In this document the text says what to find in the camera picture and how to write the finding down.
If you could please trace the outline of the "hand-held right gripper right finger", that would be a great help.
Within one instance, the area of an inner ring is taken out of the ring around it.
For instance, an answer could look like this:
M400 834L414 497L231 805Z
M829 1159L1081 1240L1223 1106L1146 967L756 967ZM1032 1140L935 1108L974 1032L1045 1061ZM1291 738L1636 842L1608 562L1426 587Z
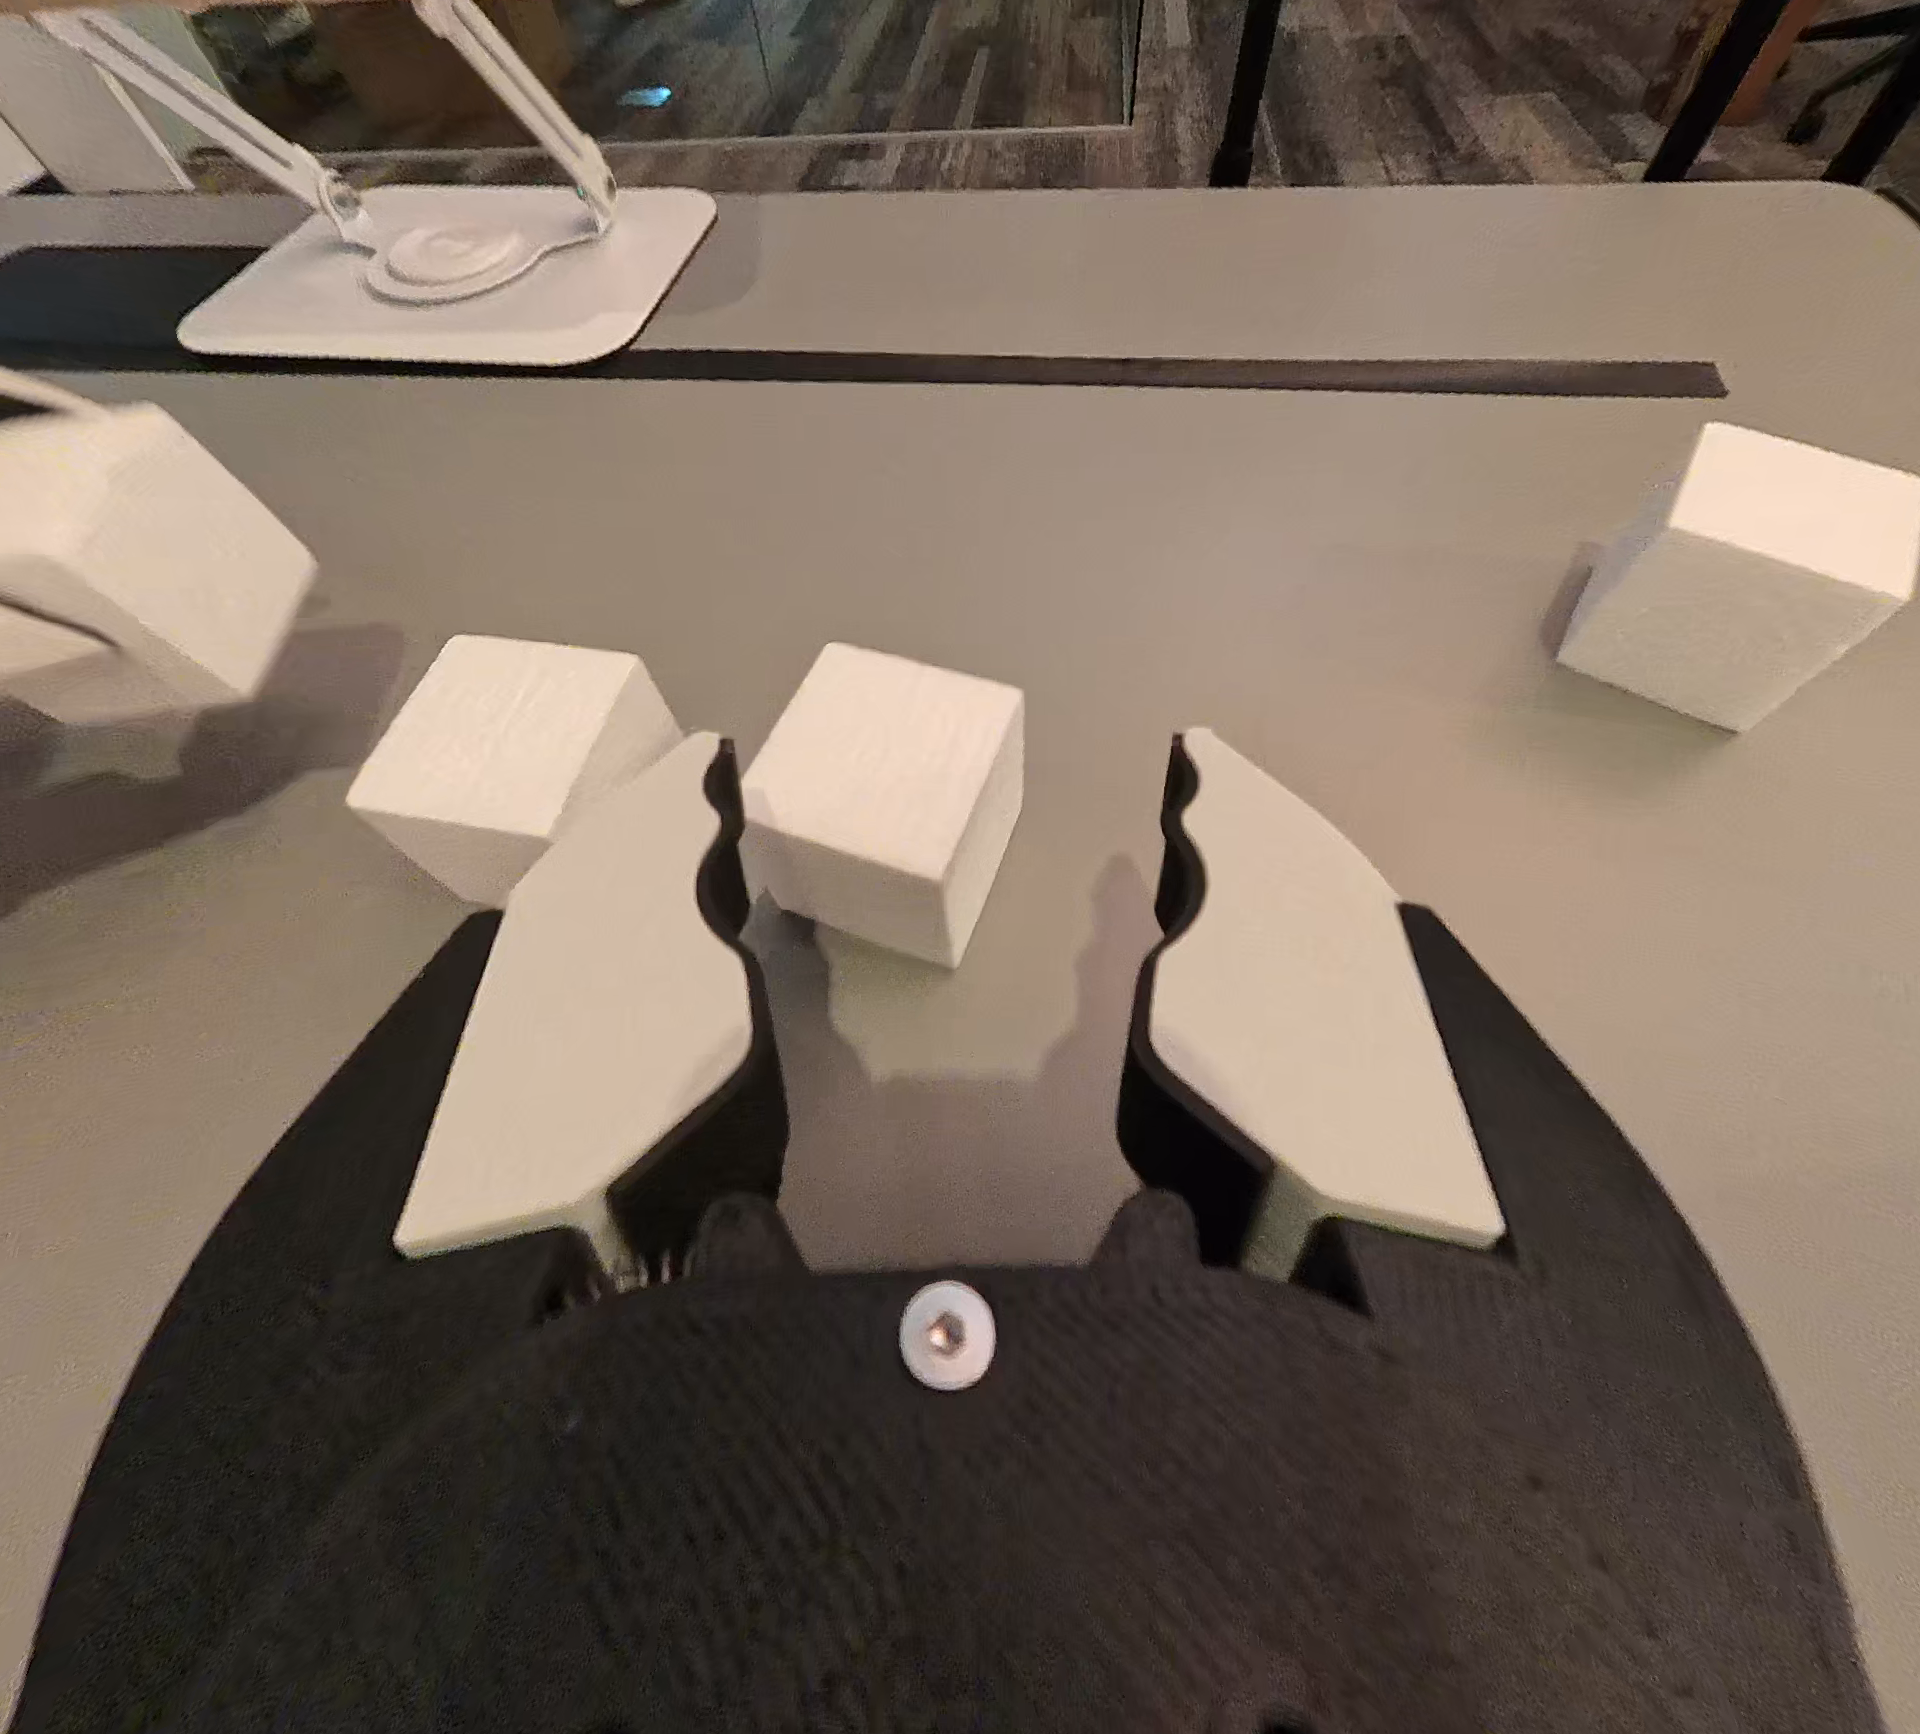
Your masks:
M1200 1260L1291 1283L1327 1224L1497 1250L1507 1216L1400 893L1212 729L1174 735L1160 829L1117 1145L1186 1209Z

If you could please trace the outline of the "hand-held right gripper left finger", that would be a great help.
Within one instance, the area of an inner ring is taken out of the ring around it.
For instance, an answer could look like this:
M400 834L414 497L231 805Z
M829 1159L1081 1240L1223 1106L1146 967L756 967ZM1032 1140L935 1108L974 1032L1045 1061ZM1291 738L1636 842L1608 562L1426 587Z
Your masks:
M567 1232L683 1263L709 1209L783 1194L789 1101L732 738L595 803L503 909L395 1227L410 1260Z

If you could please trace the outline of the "white foam cube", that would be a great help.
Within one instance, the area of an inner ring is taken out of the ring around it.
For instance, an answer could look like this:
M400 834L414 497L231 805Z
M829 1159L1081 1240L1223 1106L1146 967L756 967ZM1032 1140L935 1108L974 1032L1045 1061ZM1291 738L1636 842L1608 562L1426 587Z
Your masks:
M452 636L347 809L460 902L501 909L574 814L684 737L633 653Z
M1027 697L827 643L741 780L748 877L781 910L960 967L1025 805Z
M1919 478L1713 420L1596 554L1563 669L1745 735L1916 594Z
M170 414L121 409L109 431L3 428L3 559L124 568L142 636L114 649L5 603L5 699L68 726L247 707L318 562Z

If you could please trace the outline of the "wooden board document stand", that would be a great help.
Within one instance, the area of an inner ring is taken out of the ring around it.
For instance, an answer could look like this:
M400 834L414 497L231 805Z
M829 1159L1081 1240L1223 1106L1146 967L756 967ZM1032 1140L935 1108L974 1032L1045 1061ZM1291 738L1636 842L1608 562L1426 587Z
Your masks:
M215 358L429 369L579 369L628 347L716 222L713 196L621 192L595 138L480 11L400 0L493 91L561 186L358 191L226 91L145 39L134 4L184 14L241 4L376 0L5 0L96 74L139 91L307 208L307 220L201 306L177 339Z

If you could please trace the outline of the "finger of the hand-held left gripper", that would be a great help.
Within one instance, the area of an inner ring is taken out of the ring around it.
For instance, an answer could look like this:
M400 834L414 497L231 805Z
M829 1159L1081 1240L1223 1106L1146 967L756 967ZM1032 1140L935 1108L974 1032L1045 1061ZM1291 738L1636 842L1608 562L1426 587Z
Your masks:
M61 426L68 431L109 431L127 418L127 411L93 403L54 382L3 369L3 428Z
M99 554L7 554L3 600L26 614L133 650L142 620L133 606L133 576Z

